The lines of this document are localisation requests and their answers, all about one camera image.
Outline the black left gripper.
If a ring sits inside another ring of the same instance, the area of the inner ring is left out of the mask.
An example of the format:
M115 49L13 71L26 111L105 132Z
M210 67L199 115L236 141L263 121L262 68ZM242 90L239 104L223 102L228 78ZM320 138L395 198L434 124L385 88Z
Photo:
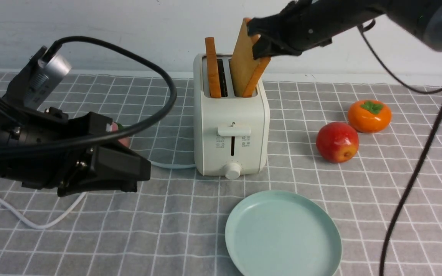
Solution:
M16 125L0 115L0 145L38 145L69 138L99 135L113 130L109 117L88 112L69 119L61 110L36 112L28 124ZM137 192L137 181L147 181L151 162L130 149L86 146L49 152L38 150L33 156L12 154L0 161L0 178L22 183L23 187L54 189L58 197L95 191Z

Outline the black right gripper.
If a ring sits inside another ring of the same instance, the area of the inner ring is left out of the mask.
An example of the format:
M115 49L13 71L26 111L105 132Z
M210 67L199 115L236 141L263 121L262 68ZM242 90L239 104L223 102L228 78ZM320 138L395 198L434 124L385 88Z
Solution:
M252 46L253 58L300 56L307 49L328 45L356 26L359 14L358 0L291 1L279 15L248 21L248 36L260 35Z

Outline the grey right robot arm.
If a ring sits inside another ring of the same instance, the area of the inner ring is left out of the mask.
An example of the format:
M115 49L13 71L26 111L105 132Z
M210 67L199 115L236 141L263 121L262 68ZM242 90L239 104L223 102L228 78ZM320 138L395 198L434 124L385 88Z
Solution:
M252 18L259 35L253 57L299 56L332 43L333 37L386 15L430 49L442 52L442 0L297 0L278 14Z

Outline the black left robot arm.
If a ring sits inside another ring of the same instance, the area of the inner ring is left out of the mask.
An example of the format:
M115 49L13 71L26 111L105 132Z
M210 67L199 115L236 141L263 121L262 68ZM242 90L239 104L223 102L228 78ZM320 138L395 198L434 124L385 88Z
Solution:
M0 112L0 146L42 145L67 138L114 131L109 117L95 112L70 119L65 112L23 109L28 124L19 130ZM0 178L22 183L23 187L57 189L58 197L92 191L137 192L140 181L148 181L151 163L119 140L81 149L39 150L36 156L11 153L0 159Z

